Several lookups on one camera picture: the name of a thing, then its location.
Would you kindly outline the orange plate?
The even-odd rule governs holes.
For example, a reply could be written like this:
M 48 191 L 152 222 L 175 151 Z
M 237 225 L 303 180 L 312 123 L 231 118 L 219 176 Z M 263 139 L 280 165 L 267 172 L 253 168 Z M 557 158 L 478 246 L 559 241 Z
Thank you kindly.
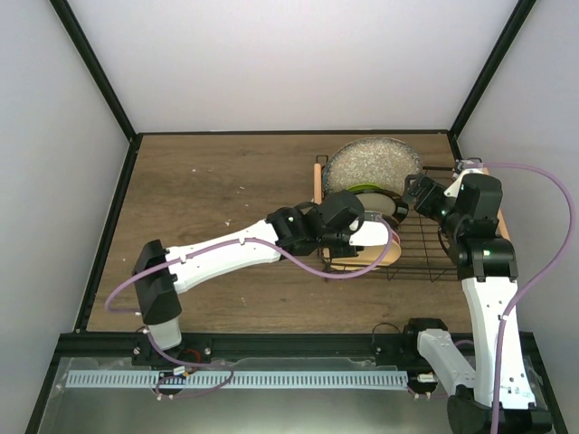
M 384 251 L 384 246 L 368 246 L 360 250 L 354 257 L 337 258 L 330 261 L 329 267 L 338 271 L 357 271 L 371 265 Z M 400 259 L 402 248 L 399 240 L 394 239 L 385 257 L 377 267 L 387 267 Z

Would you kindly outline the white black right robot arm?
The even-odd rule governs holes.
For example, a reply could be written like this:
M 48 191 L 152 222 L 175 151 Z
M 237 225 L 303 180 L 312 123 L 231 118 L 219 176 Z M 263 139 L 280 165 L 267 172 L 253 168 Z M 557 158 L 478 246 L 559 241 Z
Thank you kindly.
M 448 256 L 467 300 L 475 362 L 449 332 L 432 321 L 404 338 L 404 358 L 428 362 L 448 394 L 454 433 L 547 433 L 553 420 L 538 407 L 524 364 L 517 314 L 518 270 L 512 243 L 498 234 L 501 182 L 475 169 L 446 187 L 427 175 L 409 175 L 403 198 L 433 220 L 448 241 Z

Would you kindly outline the pink plate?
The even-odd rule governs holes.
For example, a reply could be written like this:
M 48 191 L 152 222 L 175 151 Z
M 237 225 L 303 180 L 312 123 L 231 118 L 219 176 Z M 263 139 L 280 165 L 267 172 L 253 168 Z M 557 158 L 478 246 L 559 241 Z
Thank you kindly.
M 396 231 L 394 231 L 393 229 L 390 229 L 390 235 L 391 235 L 391 239 L 392 239 L 392 244 L 395 244 L 397 246 L 402 245 L 400 237 Z

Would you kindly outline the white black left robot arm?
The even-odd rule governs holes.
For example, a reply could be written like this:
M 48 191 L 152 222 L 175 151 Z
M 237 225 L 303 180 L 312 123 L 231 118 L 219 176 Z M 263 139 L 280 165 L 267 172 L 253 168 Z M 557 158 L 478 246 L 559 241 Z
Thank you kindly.
M 205 281 L 238 269 L 284 260 L 283 252 L 307 257 L 322 248 L 352 250 L 349 237 L 364 221 L 364 206 L 343 190 L 320 204 L 282 207 L 253 225 L 188 246 L 165 248 L 153 240 L 142 248 L 133 274 L 143 323 L 153 340 L 153 354 L 166 365 L 185 354 L 179 326 L 179 295 Z

